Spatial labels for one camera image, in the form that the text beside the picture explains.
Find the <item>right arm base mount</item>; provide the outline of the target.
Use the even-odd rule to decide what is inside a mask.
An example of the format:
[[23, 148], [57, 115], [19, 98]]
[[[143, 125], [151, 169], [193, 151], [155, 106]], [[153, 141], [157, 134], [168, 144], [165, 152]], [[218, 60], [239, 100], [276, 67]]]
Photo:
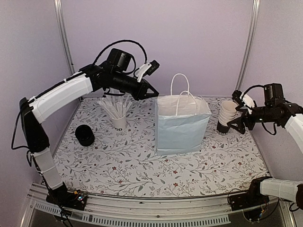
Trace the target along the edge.
[[227, 201], [230, 204], [232, 211], [236, 211], [268, 203], [269, 197], [260, 193], [245, 192], [228, 196]]

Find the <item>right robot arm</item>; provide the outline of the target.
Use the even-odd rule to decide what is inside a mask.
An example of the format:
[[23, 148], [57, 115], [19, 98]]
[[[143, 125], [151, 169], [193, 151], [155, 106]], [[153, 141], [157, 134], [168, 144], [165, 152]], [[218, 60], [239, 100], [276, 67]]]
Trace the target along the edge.
[[[264, 90], [264, 106], [256, 106], [247, 91], [235, 90], [233, 100], [238, 104], [240, 117], [227, 122], [227, 125], [241, 134], [253, 130], [256, 123], [273, 123], [274, 127], [281, 126], [293, 137], [297, 146], [303, 148], [303, 108], [284, 98], [281, 84], [272, 83], [262, 86]], [[270, 176], [253, 179], [246, 193], [228, 197], [232, 210], [242, 210], [269, 202], [274, 196], [291, 201], [299, 209], [303, 208], [303, 183], [301, 181], [279, 180]]]

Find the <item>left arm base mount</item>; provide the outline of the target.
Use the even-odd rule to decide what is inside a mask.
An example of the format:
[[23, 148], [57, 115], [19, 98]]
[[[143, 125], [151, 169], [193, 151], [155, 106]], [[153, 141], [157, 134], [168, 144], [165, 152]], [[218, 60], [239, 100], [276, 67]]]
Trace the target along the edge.
[[69, 192], [66, 189], [50, 190], [46, 201], [60, 207], [71, 208], [75, 210], [85, 210], [88, 194], [80, 190]]

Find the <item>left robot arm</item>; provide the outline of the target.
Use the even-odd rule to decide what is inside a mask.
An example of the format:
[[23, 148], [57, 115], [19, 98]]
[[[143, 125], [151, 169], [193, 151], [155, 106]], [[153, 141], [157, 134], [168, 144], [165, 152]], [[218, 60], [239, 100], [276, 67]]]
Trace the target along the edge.
[[133, 55], [113, 48], [100, 65], [97, 64], [98, 59], [95, 59], [92, 64], [79, 69], [46, 91], [30, 99], [24, 97], [19, 102], [20, 111], [16, 121], [21, 122], [26, 140], [24, 148], [31, 153], [38, 173], [53, 190], [52, 198], [60, 205], [70, 202], [70, 194], [65, 191], [66, 186], [54, 164], [42, 122], [70, 102], [99, 89], [113, 88], [122, 94], [129, 93], [135, 100], [157, 97], [158, 91], [144, 77], [157, 70], [159, 63], [145, 59], [142, 66], [128, 72], [131, 60], [134, 60]]

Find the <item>light blue paper bag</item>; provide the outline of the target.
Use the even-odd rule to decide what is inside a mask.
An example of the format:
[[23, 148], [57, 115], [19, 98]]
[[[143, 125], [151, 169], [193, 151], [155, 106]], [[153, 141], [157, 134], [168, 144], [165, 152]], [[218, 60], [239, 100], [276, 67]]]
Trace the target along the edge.
[[212, 112], [208, 103], [187, 89], [173, 95], [159, 96], [155, 101], [155, 147], [157, 155], [173, 155], [197, 152], [202, 145], [204, 133]]

